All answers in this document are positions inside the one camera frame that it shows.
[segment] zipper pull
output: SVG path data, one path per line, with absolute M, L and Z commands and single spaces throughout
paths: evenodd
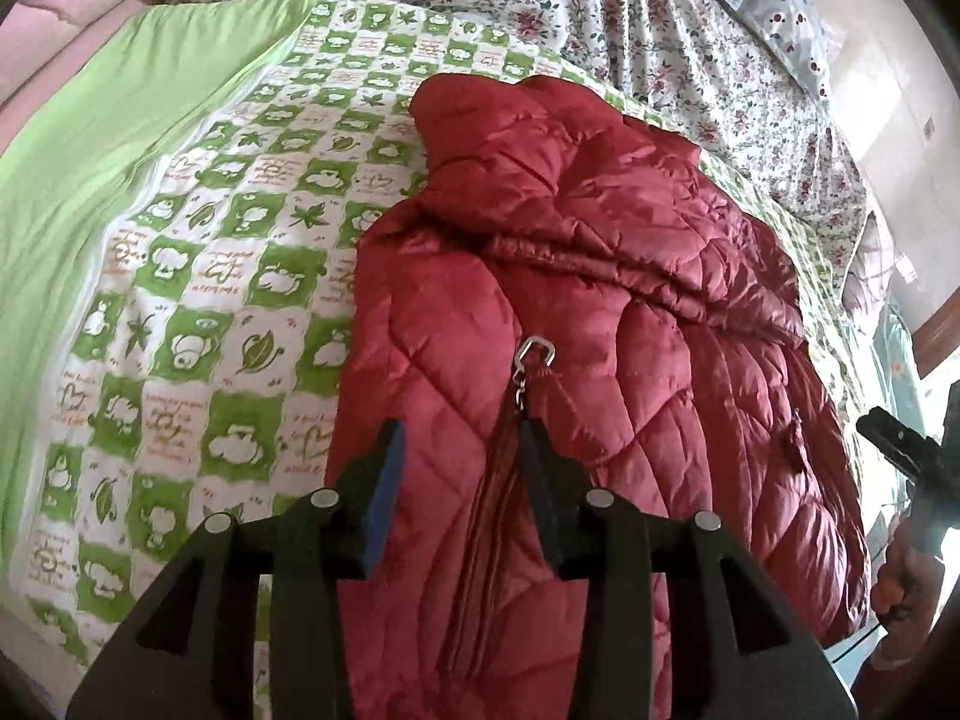
M 544 348 L 544 365 L 546 367 L 553 365 L 553 361 L 557 357 L 557 348 L 542 336 L 528 336 L 517 348 L 517 354 L 514 355 L 514 375 L 510 377 L 510 380 L 514 383 L 514 401 L 517 404 L 517 410 L 524 416 L 527 415 L 527 372 L 523 366 L 523 359 L 534 346 Z
M 802 474 L 808 471 L 810 457 L 806 453 L 806 438 L 803 435 L 803 418 L 800 416 L 800 409 L 793 410 L 793 419 L 787 425 L 786 454 L 794 473 Z

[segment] black clamp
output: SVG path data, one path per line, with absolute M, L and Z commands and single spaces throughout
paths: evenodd
M 666 577 L 673 720 L 853 720 L 820 645 L 713 512 L 687 522 L 594 488 L 524 420 L 520 458 L 546 562 L 589 580 L 571 720 L 649 720 L 653 575 Z
M 960 382 L 950 387 L 940 445 L 880 407 L 856 420 L 856 429 L 913 485 L 912 546 L 942 557 L 947 530 L 960 528 Z
M 227 720 L 253 716 L 259 578 L 272 574 L 275 720 L 354 717 L 336 583 L 361 580 L 387 541 L 403 466 L 402 425 L 384 423 L 336 488 L 245 524 L 211 514 L 107 642 L 67 720 Z

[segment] metal zipper pull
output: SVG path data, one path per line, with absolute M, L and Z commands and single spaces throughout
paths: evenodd
M 555 357 L 557 357 L 557 348 L 542 336 L 529 336 L 525 338 L 523 343 L 520 343 L 520 346 L 517 348 L 517 354 L 514 355 L 514 375 L 510 377 L 510 380 L 514 383 L 515 387 L 514 400 L 517 404 L 517 410 L 520 410 L 520 413 L 524 416 L 527 413 L 527 372 L 523 366 L 523 359 L 534 346 L 542 346 L 545 349 L 544 365 L 546 365 L 546 367 L 553 365 L 553 361 Z

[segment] metal screw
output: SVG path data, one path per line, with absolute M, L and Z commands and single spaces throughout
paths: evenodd
M 693 517 L 693 521 L 702 531 L 720 530 L 720 517 L 717 517 L 713 512 L 697 512 L 696 517 Z
M 339 502 L 340 494 L 337 493 L 337 490 L 330 490 L 330 488 L 320 488 L 310 496 L 311 505 L 318 509 L 329 509 Z
M 594 488 L 587 493 L 587 503 L 594 509 L 606 509 L 613 505 L 613 493 L 603 488 Z
M 203 526 L 208 533 L 222 533 L 223 531 L 229 531 L 232 524 L 233 520 L 230 519 L 229 514 L 217 512 L 217 514 L 210 514 Z

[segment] jacket zipper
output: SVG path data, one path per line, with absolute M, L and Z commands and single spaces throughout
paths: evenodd
M 515 394 L 508 391 L 493 426 L 486 467 L 470 512 L 463 567 L 443 642 L 441 663 L 448 678 L 472 678 L 482 664 L 490 633 L 488 623 L 496 603 L 496 575 L 507 510 L 520 478 L 520 420 Z

